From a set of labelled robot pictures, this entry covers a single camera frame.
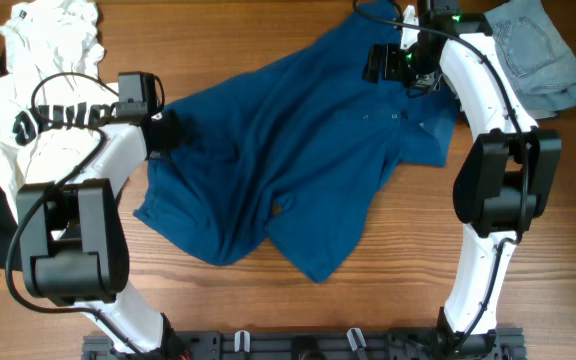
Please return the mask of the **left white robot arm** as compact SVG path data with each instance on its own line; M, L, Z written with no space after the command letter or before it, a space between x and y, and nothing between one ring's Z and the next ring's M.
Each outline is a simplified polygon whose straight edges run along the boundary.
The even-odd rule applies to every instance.
M84 315L120 359L188 359L190 349L167 317L129 281L130 255L118 213L129 176L175 144L179 132L173 121L155 117L165 104L156 75L121 73L115 93L110 113L88 127L99 136L92 151L62 179L19 190L6 285L31 311Z

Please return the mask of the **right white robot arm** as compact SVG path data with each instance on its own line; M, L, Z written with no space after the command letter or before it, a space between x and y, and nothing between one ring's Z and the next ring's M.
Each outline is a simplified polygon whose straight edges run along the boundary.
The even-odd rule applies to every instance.
M455 283L439 312L432 348L444 358L482 358L501 332L497 303L515 249L545 210L561 139L523 108L497 57L482 14L456 1L420 1L397 9L399 45L374 46L365 80L400 82L411 96L446 84L461 105L473 145L452 199L463 225Z

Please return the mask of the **teal blue polo shirt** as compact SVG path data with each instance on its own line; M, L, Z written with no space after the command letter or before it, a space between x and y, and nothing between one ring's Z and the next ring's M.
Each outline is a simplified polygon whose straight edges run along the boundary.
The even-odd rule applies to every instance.
M396 44L390 6L367 4L312 45L176 100L183 142L148 165L136 217L184 252L231 265L270 240L322 283L357 246L400 164L443 166L458 107L370 83L370 49Z

